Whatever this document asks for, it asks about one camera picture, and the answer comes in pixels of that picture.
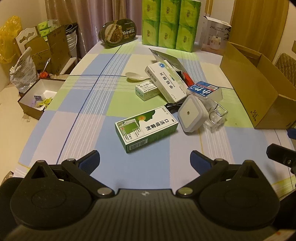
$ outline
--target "blue and white package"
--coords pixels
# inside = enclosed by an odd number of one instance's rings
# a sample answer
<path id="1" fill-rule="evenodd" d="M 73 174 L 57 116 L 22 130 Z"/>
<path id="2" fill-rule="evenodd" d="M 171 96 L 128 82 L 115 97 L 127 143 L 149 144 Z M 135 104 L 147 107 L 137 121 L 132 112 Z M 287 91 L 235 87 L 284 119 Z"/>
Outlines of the blue and white package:
<path id="1" fill-rule="evenodd" d="M 187 89 L 188 95 L 195 95 L 201 101 L 207 101 L 209 99 L 220 102 L 223 99 L 222 89 L 218 86 L 211 85 L 209 83 L 200 81 L 190 86 Z"/>

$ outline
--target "stack of tissue packs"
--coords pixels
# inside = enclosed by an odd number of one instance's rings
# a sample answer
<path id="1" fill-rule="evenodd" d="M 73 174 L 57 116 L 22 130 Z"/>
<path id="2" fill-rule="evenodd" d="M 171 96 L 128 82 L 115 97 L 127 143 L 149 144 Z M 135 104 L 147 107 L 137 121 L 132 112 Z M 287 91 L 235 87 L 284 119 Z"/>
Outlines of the stack of tissue packs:
<path id="1" fill-rule="evenodd" d="M 182 0 L 176 49 L 192 52 L 195 41 L 201 2 Z"/>
<path id="2" fill-rule="evenodd" d="M 201 2 L 142 0 L 142 44 L 192 52 Z"/>
<path id="3" fill-rule="evenodd" d="M 161 0 L 142 1 L 142 44 L 158 46 Z"/>

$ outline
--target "plaid tablecloth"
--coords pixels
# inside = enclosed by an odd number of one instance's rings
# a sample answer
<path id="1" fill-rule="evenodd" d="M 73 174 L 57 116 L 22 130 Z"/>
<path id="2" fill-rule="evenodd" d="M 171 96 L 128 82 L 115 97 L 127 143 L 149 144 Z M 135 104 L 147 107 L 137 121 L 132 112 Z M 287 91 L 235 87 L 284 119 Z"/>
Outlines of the plaid tablecloth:
<path id="1" fill-rule="evenodd" d="M 149 46 L 141 36 L 115 48 L 97 43 L 79 62 L 56 94 L 33 130 L 15 170 L 23 177 L 37 160 L 59 164 L 67 158 L 79 159 L 92 150 L 101 156 L 92 177 L 117 191 L 119 188 L 154 189 L 179 187 L 199 176 L 189 156 L 198 150 L 209 158 L 224 158 L 241 164 L 254 160 L 278 195 L 293 189 L 287 167 L 269 160 L 266 148 L 276 143 L 294 149 L 285 130 L 255 130 L 231 84 L 219 68 L 222 57 L 200 51 L 194 53 L 150 47 L 177 57 L 194 81 L 223 87 L 221 105 L 229 111 L 225 125 L 211 133 L 200 128 L 177 132 L 127 154 L 115 132 L 114 123 L 165 105 L 161 96 L 142 101 L 135 95 L 138 83 L 129 82 L 126 72 L 146 75 L 154 63 Z"/>

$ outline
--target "white plastic spoon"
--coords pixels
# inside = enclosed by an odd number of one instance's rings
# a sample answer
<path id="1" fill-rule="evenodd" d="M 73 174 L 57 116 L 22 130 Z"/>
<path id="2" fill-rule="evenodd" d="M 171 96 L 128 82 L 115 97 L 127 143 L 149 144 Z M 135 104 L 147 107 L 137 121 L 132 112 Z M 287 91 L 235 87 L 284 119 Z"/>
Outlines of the white plastic spoon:
<path id="1" fill-rule="evenodd" d="M 133 72 L 126 72 L 126 77 L 133 80 L 133 81 L 144 81 L 144 80 L 150 79 L 150 77 L 141 76 L 141 75 L 133 73 Z"/>

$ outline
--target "white wall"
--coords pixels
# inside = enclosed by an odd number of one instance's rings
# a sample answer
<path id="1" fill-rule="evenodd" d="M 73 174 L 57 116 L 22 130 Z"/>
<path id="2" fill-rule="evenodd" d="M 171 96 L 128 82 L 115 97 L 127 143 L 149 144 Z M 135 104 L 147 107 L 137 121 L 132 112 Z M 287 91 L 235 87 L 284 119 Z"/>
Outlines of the white wall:
<path id="1" fill-rule="evenodd" d="M 0 27 L 6 20 L 16 15 L 21 18 L 22 27 L 31 28 L 47 19 L 44 0 L 0 0 Z M 17 58 L 9 64 L 0 64 L 0 91 L 9 83 L 9 69 Z"/>
<path id="2" fill-rule="evenodd" d="M 296 54 L 292 51 L 292 46 L 295 40 L 296 40 L 296 7 L 292 3 L 290 3 L 285 29 L 284 29 L 283 36 L 281 38 L 281 42 L 279 44 L 278 50 L 274 57 L 273 63 L 276 62 L 276 60 L 282 53 L 286 53 L 290 55 L 292 58 L 296 59 Z"/>

